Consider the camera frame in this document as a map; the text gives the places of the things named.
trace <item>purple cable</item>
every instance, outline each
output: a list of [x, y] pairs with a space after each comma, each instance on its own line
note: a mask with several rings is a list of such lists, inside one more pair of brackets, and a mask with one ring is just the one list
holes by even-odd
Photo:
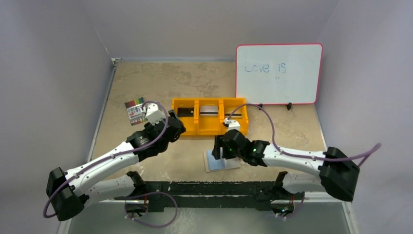
[[[127, 151], [118, 152], [118, 153], [116, 153], [116, 154], [113, 155], [114, 157], [117, 157], [117, 156], [120, 156], [120, 155], [124, 155], [124, 154], [128, 154], [128, 153], [132, 153], [132, 152], [136, 152], [136, 151], [141, 151], [141, 150], [143, 150], [143, 149], [145, 149], [145, 148], [148, 148], [149, 146], [153, 145], [157, 140], [159, 140], [159, 139], [162, 137], [162, 135], [165, 133], [165, 131], [166, 131], [167, 127], [168, 127], [168, 112], [166, 111], [165, 107], [162, 106], [162, 105], [161, 105], [159, 102], [157, 102], [157, 101], [145, 101], [145, 102], [142, 104], [142, 109], [143, 109], [144, 106], [145, 106], [146, 104], [148, 104], [148, 103], [154, 103], [154, 104], [158, 105], [159, 107], [161, 107], [162, 111], [163, 111], [164, 114], [165, 114], [165, 125], [164, 125], [164, 128], [162, 129], [161, 133], [160, 133], [153, 141], [149, 142], [148, 144], [146, 144], [146, 145], [144, 145], [144, 146], [141, 146], [141, 147], [138, 147], [138, 148], [133, 149], [133, 150], [127, 150]], [[81, 174], [83, 174], [85, 171], [91, 169], [92, 167], [94, 167], [94, 166], [96, 166], [96, 165], [98, 165], [98, 164], [100, 164], [100, 163], [102, 163], [102, 162], [104, 162], [104, 161], [106, 161], [106, 160], [109, 160], [109, 159], [111, 159], [111, 158], [112, 158], [111, 156], [107, 156], [107, 157], [101, 158], [101, 159], [97, 160], [96, 162], [93, 162], [93, 163], [90, 164], [89, 166], [83, 168], [83, 169], [80, 170], [77, 174], [78, 174], [78, 175], [81, 175]], [[49, 200], [47, 200], [46, 205], [44, 206], [44, 209], [43, 209], [43, 217], [45, 217], [45, 218], [51, 218], [51, 217], [56, 216], [56, 213], [55, 213], [55, 214], [47, 214], [47, 209], [49, 208], [50, 203], [52, 202], [53, 198], [55, 198], [55, 196], [57, 195], [57, 193], [60, 192], [60, 191], [61, 191], [66, 185], [68, 185], [72, 180], [74, 180], [74, 178], [75, 178], [75, 176], [72, 176], [72, 177], [70, 177], [69, 179], [67, 179], [67, 180], [66, 180], [64, 183], [62, 183], [62, 184], [54, 191], [54, 193], [50, 196]]]
[[128, 214], [128, 211], [127, 211], [126, 205], [125, 205], [126, 217], [129, 218], [132, 221], [135, 221], [137, 223], [140, 223], [140, 224], [142, 224], [144, 226], [147, 226], [147, 227], [150, 227], [150, 228], [164, 228], [166, 226], [169, 226], [171, 223], [173, 223], [176, 219], [176, 216], [178, 215], [178, 204], [176, 203], [176, 200], [171, 195], [169, 195], [167, 193], [164, 193], [164, 192], [151, 192], [151, 193], [142, 194], [142, 195], [139, 195], [139, 196], [129, 196], [129, 197], [126, 197], [125, 200], [135, 200], [135, 199], [138, 199], [138, 198], [141, 198], [141, 197], [146, 197], [146, 196], [155, 195], [155, 194], [162, 194], [162, 195], [165, 195], [165, 196], [169, 197], [172, 200], [173, 204], [175, 205], [175, 214], [174, 214], [173, 218], [168, 223], [163, 224], [163, 225], [152, 225], [152, 224], [149, 224], [149, 223], [142, 222], [138, 219], [132, 218]]
[[296, 154], [292, 154], [292, 153], [288, 153], [286, 151], [281, 150], [281, 148], [275, 143], [275, 127], [274, 127], [274, 123], [270, 117], [270, 115], [268, 114], [267, 111], [265, 111], [261, 106], [259, 105], [255, 105], [255, 104], [251, 104], [251, 103], [245, 103], [242, 104], [241, 106], [237, 107], [234, 111], [232, 111], [232, 113], [228, 116], [228, 119], [230, 119], [232, 117], [232, 115], [241, 107], [243, 106], [255, 106], [257, 108], [259, 108], [260, 110], [262, 110], [264, 112], [264, 114], [268, 117], [268, 120], [271, 123], [271, 128], [272, 128], [272, 143], [274, 145], [274, 147], [280, 151], [282, 154], [287, 155], [287, 156], [291, 156], [291, 157], [298, 157], [298, 158], [306, 158], [306, 159], [317, 159], [317, 160], [323, 160], [323, 161], [329, 161], [329, 162], [343, 162], [343, 161], [351, 161], [353, 159], [358, 159], [363, 157], [364, 159], [358, 164], [358, 166], [360, 167], [366, 160], [367, 158], [374, 152], [376, 152], [380, 147], [381, 147], [381, 143], [377, 143], [371, 150], [364, 152], [362, 154], [356, 155], [356, 156], [352, 156], [352, 157], [348, 157], [348, 158], [324, 158], [324, 157], [311, 157], [308, 155], [296, 155]]
[[301, 210], [302, 204], [304, 203], [304, 199], [305, 199], [305, 196], [302, 195], [301, 202], [300, 202], [300, 204], [298, 205], [297, 209], [296, 209], [292, 214], [290, 214], [289, 216], [286, 216], [285, 218], [291, 218], [291, 217], [295, 216], [296, 213]]

